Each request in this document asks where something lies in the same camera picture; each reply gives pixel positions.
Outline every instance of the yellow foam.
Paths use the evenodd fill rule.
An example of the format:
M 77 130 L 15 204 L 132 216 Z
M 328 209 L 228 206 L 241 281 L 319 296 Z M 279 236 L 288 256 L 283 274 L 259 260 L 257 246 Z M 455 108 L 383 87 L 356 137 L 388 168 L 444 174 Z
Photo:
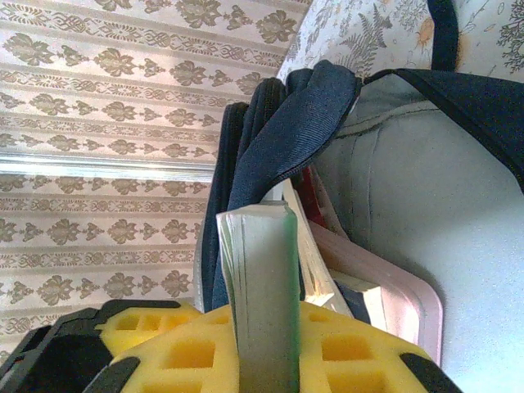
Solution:
M 133 307 L 107 319 L 96 329 L 102 330 L 100 338 L 111 354 L 117 356 L 201 315 L 201 312 L 186 304 L 181 304 L 177 309 Z
M 186 315 L 189 309 L 185 307 L 173 313 Z M 115 358 L 114 362 L 129 356 L 140 358 L 122 393 L 238 392 L 238 358 L 230 308 L 190 319 Z M 413 344 L 307 303 L 300 305 L 300 330 L 301 393 L 426 392 L 399 358 L 411 352 L 430 359 Z M 117 338 L 114 333 L 103 337 L 109 347 L 123 347 L 110 343 Z

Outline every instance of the floral fabric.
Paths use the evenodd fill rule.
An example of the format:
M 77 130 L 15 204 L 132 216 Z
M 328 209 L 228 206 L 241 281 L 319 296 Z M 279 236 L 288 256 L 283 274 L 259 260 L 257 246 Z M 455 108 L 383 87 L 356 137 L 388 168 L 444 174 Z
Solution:
M 454 0 L 457 71 L 524 81 L 524 0 Z M 426 0 L 316 0 L 278 76 L 328 59 L 369 76 L 430 68 L 433 21 Z

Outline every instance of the navy fabric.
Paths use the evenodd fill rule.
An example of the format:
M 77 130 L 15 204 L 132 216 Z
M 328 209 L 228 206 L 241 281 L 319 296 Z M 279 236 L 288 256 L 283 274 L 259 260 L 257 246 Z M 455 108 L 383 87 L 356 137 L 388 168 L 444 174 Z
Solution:
M 376 77 L 387 73 L 412 84 L 468 131 L 513 173 L 524 192 L 524 84 L 429 70 L 390 70 Z
M 459 23 L 451 0 L 427 0 L 435 23 L 431 69 L 454 71 L 459 48 Z
M 337 131 L 358 92 L 355 75 L 329 61 L 313 71 L 292 72 L 286 101 L 238 160 L 228 210 L 259 203 L 271 187 L 306 167 Z M 220 262 L 215 266 L 213 309 L 228 303 Z
M 210 299 L 215 279 L 215 261 L 219 252 L 218 230 L 215 216 L 228 208 L 229 194 L 233 185 L 233 174 L 237 164 L 238 144 L 242 135 L 247 104 L 239 102 L 226 106 L 220 132 L 219 156 L 217 157 L 210 197 L 207 203 L 201 246 L 202 290 L 209 292 Z
M 237 162 L 285 98 L 286 89 L 280 79 L 265 79 L 256 87 L 244 119 Z
M 233 104 L 226 107 L 224 112 L 219 156 L 202 233 L 201 282 L 205 311 L 211 309 L 215 269 L 219 257 L 219 234 L 215 217 L 228 208 L 237 160 L 282 104 L 285 96 L 284 85 L 279 79 L 265 79 L 257 86 L 249 106 L 245 103 Z

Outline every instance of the floral wallpaper pattern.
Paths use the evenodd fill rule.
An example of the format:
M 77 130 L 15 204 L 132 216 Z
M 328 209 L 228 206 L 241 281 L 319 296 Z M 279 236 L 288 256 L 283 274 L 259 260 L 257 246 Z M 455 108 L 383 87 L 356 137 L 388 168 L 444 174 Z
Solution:
M 276 75 L 308 7 L 309 0 L 0 2 L 0 116 L 10 123 L 0 153 L 212 164 L 224 108 Z M 15 116 L 83 126 L 21 133 Z M 150 126 L 160 133 L 155 140 Z M 135 130 L 142 135 L 130 139 Z M 188 134 L 191 144 L 171 138 Z
M 457 71 L 524 81 L 524 0 L 454 0 Z M 369 76 L 430 68 L 433 20 L 426 0 L 315 0 L 278 77 L 328 59 Z
M 0 159 L 211 169 L 224 108 L 277 74 L 309 5 L 0 2 Z M 77 309 L 191 300 L 208 183 L 41 174 L 0 168 L 0 363 Z
M 0 174 L 0 351 L 109 299 L 192 296 L 208 183 Z

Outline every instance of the grey bag panel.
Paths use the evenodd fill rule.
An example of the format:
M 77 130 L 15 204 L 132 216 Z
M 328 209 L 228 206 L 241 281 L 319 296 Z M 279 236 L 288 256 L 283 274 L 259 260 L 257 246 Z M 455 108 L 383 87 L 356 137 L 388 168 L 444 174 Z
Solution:
M 397 75 L 383 76 L 373 82 L 372 88 L 368 86 L 362 88 L 357 105 L 344 122 L 338 136 L 344 134 L 344 129 L 352 128 L 364 121 L 379 120 L 389 111 L 426 101 L 421 93 Z
M 383 110 L 374 111 L 373 100 L 394 101 L 384 86 L 373 87 L 363 88 L 368 108 L 359 108 L 366 100 L 355 108 L 360 123 L 371 124 Z M 425 109 L 413 112 L 418 104 Z M 349 136 L 333 141 L 317 170 L 352 240 L 439 293 L 444 371 L 464 391 L 520 391 L 522 191 L 503 164 L 431 104 L 410 96 L 404 108 L 405 115 L 391 108 L 396 116 L 358 135 L 351 135 L 358 126 L 342 128 L 339 137 Z M 355 123 L 354 113 L 345 125 Z

